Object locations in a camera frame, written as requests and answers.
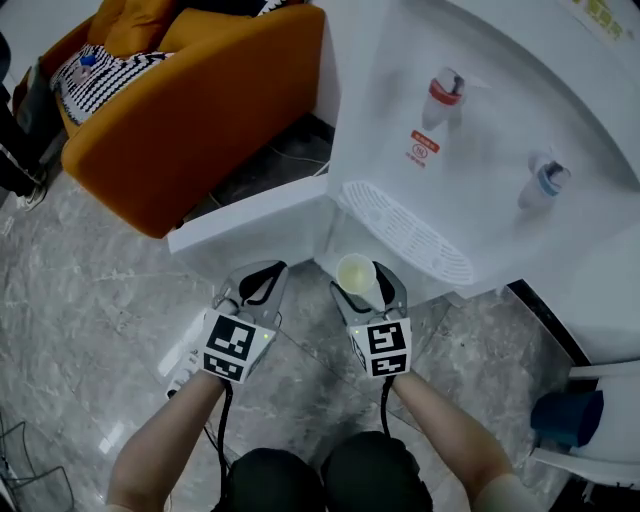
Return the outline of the blue dispenser tap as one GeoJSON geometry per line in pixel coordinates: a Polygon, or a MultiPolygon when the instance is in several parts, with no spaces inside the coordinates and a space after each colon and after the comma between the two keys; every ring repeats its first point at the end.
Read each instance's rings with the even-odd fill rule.
{"type": "Polygon", "coordinates": [[[521,190],[517,204],[521,210],[550,208],[571,179],[570,170],[553,156],[541,151],[529,154],[530,178],[521,190]]]}

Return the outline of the orange sofa cushion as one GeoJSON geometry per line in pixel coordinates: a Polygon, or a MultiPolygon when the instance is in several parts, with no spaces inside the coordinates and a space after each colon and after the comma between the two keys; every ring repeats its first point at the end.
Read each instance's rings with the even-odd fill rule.
{"type": "Polygon", "coordinates": [[[171,23],[157,48],[164,53],[175,53],[192,44],[218,38],[239,26],[245,25],[250,16],[236,16],[184,9],[171,23]]]}
{"type": "Polygon", "coordinates": [[[152,51],[168,31],[177,5],[178,0],[103,0],[87,43],[118,58],[152,51]]]}

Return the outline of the person's right forearm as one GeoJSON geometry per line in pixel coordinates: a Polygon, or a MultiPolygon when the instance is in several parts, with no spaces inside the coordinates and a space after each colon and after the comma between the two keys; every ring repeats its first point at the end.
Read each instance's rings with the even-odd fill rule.
{"type": "Polygon", "coordinates": [[[491,482],[513,472],[506,452],[490,432],[418,374],[397,376],[392,388],[460,481],[470,505],[476,504],[491,482]]]}

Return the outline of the orange sofa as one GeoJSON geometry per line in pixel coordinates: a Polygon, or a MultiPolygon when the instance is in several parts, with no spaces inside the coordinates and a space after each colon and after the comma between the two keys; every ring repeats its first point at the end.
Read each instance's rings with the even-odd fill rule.
{"type": "MultiPolygon", "coordinates": [[[[249,16],[207,0],[178,0],[173,21],[186,8],[249,16]]],[[[39,58],[46,78],[88,44],[94,15],[39,58]]],[[[218,38],[173,53],[81,125],[56,102],[68,135],[63,169],[149,237],[166,236],[315,107],[324,11],[305,3],[250,17],[218,38]]]]}

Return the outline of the person's black shorts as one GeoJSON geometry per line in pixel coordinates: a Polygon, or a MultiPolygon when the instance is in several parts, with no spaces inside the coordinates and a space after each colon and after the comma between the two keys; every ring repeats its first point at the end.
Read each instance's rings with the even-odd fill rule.
{"type": "Polygon", "coordinates": [[[339,443],[319,471],[280,449],[236,460],[211,512],[433,512],[419,466],[405,444],[380,431],[339,443]]]}

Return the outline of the red warning sticker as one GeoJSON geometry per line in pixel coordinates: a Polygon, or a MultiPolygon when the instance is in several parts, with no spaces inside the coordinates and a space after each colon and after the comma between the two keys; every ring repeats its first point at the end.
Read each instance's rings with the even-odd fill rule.
{"type": "Polygon", "coordinates": [[[417,130],[411,132],[410,138],[410,149],[406,156],[424,169],[431,156],[440,152],[440,145],[417,130]]]}

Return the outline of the black white striped blanket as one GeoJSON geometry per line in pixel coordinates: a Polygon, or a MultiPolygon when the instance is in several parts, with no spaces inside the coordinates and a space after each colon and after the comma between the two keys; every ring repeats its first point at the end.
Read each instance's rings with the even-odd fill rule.
{"type": "Polygon", "coordinates": [[[81,125],[120,90],[172,56],[154,51],[117,58],[103,46],[84,44],[58,68],[49,87],[59,95],[67,117],[81,125]],[[96,55],[96,63],[83,67],[79,58],[88,54],[96,55]]]}

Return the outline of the black throw with white fringe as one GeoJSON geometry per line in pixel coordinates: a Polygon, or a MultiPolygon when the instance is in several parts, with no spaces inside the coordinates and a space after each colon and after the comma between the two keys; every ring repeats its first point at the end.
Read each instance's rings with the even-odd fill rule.
{"type": "Polygon", "coordinates": [[[283,7],[290,7],[307,3],[308,0],[265,0],[256,17],[263,16],[283,7]]]}

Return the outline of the white paper cup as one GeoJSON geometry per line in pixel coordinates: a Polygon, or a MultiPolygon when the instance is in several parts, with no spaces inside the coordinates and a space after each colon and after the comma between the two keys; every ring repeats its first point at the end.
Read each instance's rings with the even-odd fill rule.
{"type": "Polygon", "coordinates": [[[336,278],[341,304],[358,313],[370,309],[366,296],[376,284],[376,268],[368,257],[357,253],[343,256],[336,268],[336,278]]]}

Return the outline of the person's beige shirt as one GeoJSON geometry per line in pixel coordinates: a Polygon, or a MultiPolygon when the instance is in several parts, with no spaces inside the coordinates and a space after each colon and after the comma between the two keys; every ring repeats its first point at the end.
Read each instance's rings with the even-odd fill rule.
{"type": "Polygon", "coordinates": [[[514,474],[494,478],[476,497],[472,512],[546,512],[514,474]]]}

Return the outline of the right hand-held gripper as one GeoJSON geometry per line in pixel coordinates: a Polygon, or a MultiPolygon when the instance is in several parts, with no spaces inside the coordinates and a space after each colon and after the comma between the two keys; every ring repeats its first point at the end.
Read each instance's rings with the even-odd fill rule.
{"type": "Polygon", "coordinates": [[[412,328],[407,316],[407,291],[388,267],[373,262],[384,308],[377,313],[358,295],[335,281],[329,289],[347,326],[352,351],[370,378],[407,373],[412,359],[412,328]]]}

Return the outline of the white water dispenser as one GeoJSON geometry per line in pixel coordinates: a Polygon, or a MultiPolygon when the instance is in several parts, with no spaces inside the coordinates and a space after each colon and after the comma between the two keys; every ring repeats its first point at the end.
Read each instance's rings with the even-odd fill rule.
{"type": "Polygon", "coordinates": [[[634,0],[357,0],[328,175],[337,220],[316,260],[335,273],[360,253],[390,267],[414,302],[475,295],[557,273],[640,222],[640,7],[634,0]],[[422,127],[431,80],[461,74],[465,96],[422,127]],[[417,130],[440,145],[422,169],[417,130]],[[521,210],[541,151],[571,172],[550,208],[521,210]],[[399,258],[340,204],[366,181],[470,261],[453,285],[399,258]]]}

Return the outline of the white side table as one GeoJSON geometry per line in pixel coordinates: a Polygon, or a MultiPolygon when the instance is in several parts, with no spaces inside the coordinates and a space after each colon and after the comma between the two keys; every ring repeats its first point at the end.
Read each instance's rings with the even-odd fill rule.
{"type": "Polygon", "coordinates": [[[569,381],[595,383],[601,390],[604,409],[598,429],[588,444],[569,447],[555,444],[533,449],[531,457],[551,467],[566,470],[592,483],[640,489],[640,360],[574,367],[569,381]]]}

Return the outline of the white drip tray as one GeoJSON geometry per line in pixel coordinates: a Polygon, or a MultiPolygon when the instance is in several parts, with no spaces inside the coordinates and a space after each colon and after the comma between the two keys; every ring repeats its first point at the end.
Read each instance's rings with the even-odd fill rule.
{"type": "Polygon", "coordinates": [[[342,185],[340,204],[381,243],[415,269],[453,285],[470,285],[468,258],[435,229],[366,181],[342,185]]]}

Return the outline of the white power strip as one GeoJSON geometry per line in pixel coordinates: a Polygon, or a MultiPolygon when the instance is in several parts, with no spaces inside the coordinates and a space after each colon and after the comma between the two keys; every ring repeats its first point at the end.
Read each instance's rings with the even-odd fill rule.
{"type": "Polygon", "coordinates": [[[157,372],[166,384],[163,396],[169,400],[198,370],[199,345],[198,338],[203,330],[208,308],[201,308],[197,313],[178,324],[178,329],[170,338],[169,348],[164,352],[157,364],[157,372]]]}

